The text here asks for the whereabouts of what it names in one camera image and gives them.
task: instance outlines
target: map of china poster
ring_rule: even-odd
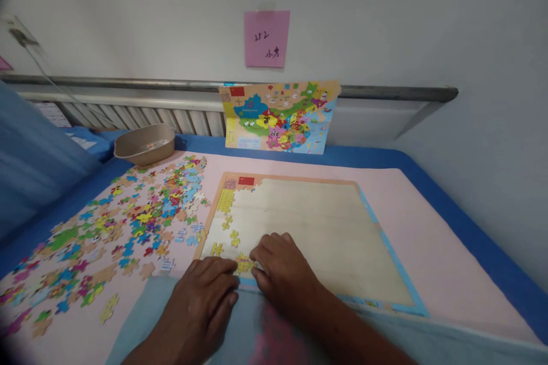
[[[323,154],[338,81],[220,87],[228,148]]]

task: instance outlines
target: light blue towel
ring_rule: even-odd
[[[143,294],[122,326],[107,365],[120,364],[146,338],[160,318],[175,284],[176,280],[167,277],[152,277],[147,281]],[[262,295],[247,291],[239,291],[239,294],[224,344],[212,357],[210,365],[249,363],[250,358],[257,358],[254,356],[256,343],[264,329],[276,326],[272,317],[263,315],[265,301]],[[367,311],[362,316],[419,364],[548,364],[546,347],[378,311]],[[305,363],[329,363],[313,341],[297,330],[292,332],[292,337],[302,340],[306,346]]]

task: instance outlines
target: white wall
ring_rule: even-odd
[[[243,12],[264,4],[292,13],[281,70],[244,65]],[[392,144],[548,290],[548,0],[5,0],[2,11],[58,74],[458,87]],[[4,33],[0,55],[36,73]]]

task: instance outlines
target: wall socket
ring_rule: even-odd
[[[16,29],[23,32],[23,34],[26,36],[26,38],[32,42],[37,42],[37,40],[34,38],[32,34],[30,34],[30,31],[27,30],[27,28],[21,23],[21,20],[17,18],[17,16],[4,14],[0,20],[2,21],[2,26],[5,27],[6,30],[10,29]]]

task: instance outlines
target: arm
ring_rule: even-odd
[[[199,365],[221,346],[232,307],[237,263],[195,259],[179,280],[150,335],[122,365]]]
[[[252,274],[270,303],[336,363],[414,364],[320,283],[288,233],[264,235],[249,257],[263,267]]]

